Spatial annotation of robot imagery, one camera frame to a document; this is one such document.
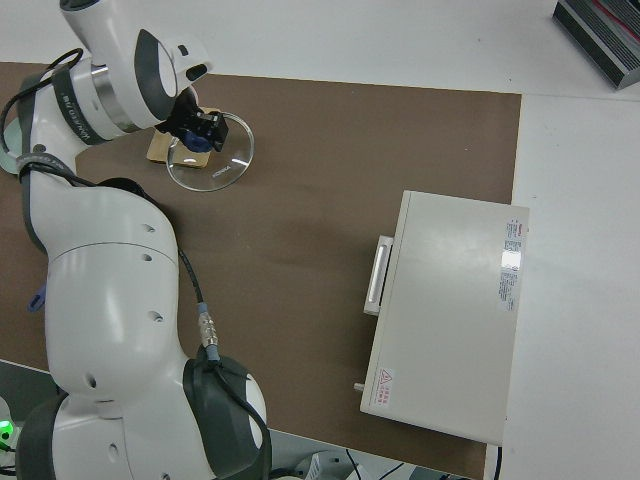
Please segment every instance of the white table surface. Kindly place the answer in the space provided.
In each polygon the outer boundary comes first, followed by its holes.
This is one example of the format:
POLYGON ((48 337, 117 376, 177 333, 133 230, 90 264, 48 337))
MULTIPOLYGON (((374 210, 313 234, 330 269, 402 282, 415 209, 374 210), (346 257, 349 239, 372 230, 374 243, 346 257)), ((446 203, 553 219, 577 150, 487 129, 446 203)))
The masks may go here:
MULTIPOLYGON (((0 60, 77 46, 57 4, 5 0, 0 60)), ((501 478, 640 473, 640 85, 615 92, 553 0, 141 4, 217 73, 523 93, 513 201, 531 232, 501 478)))

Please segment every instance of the brown table mat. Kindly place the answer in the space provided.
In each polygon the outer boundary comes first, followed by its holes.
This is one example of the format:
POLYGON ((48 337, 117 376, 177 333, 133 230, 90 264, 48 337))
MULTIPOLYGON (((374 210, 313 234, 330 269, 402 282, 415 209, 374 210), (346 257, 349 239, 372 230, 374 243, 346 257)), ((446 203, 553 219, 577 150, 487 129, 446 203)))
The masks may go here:
MULTIPOLYGON (((41 66, 0 64, 4 103, 41 66)), ((393 235, 403 190, 509 203, 520 96, 209 76, 202 105, 240 115, 254 163, 198 194, 144 159, 152 131, 83 153, 79 174, 128 176, 166 206, 217 318, 224 354, 260 382, 272 428, 481 478, 481 443, 359 411, 376 320, 362 313, 378 235, 393 235)), ((46 368, 42 315, 25 305, 46 260, 24 231, 18 184, 0 175, 2 357, 46 368)), ((180 338, 198 345, 180 280, 180 338)))

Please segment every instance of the green light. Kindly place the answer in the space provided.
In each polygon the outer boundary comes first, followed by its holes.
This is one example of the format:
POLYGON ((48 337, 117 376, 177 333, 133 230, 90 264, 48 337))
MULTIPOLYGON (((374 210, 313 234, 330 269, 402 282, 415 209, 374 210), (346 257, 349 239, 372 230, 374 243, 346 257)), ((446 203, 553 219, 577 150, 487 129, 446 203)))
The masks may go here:
POLYGON ((0 435, 7 433, 9 436, 13 435, 13 424, 8 420, 0 422, 0 435))

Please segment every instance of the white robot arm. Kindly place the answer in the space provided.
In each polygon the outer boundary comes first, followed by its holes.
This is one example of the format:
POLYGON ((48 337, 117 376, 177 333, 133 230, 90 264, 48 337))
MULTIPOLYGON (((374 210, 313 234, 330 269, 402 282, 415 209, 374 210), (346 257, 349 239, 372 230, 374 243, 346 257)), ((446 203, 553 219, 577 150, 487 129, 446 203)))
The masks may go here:
POLYGON ((270 458, 257 383, 220 359, 201 299, 202 348, 191 360, 182 351, 182 254, 162 211, 133 182, 112 188, 75 176, 81 151, 161 123, 194 148, 222 148, 224 125, 200 118, 190 90, 210 63, 195 39, 163 43, 140 29, 131 0, 61 0, 60 7, 91 56, 75 52, 70 63, 60 59, 25 81, 18 165, 25 223, 49 258, 49 368, 67 395, 25 422, 17 476, 235 475, 270 458))

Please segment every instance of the warning label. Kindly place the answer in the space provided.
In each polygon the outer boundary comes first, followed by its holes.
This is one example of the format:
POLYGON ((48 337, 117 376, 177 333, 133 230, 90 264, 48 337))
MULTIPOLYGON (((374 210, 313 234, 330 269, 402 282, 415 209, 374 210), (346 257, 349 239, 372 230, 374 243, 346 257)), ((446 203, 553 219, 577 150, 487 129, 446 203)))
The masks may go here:
POLYGON ((376 382, 375 398, 373 404, 376 407, 388 407, 391 401, 391 390, 393 389, 393 377, 396 372, 390 368, 378 370, 378 381, 376 382))
POLYGON ((507 223, 502 250, 500 284, 498 286, 498 308, 511 312, 518 300, 518 280, 522 263, 522 235, 524 225, 517 218, 507 223))

